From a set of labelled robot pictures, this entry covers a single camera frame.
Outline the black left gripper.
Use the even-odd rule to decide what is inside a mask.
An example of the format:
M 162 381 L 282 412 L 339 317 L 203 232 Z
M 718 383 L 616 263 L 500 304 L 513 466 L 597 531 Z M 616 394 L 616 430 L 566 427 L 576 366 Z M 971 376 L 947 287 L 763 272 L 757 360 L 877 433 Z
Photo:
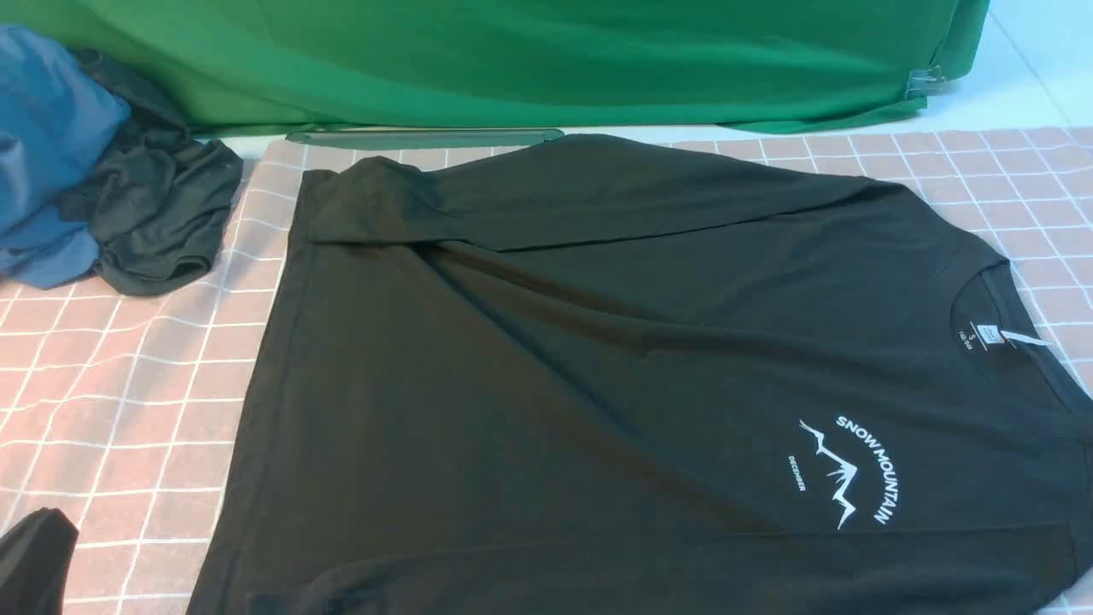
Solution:
M 79 531 L 62 510 L 40 507 L 1 539 L 1 612 L 61 614 Z

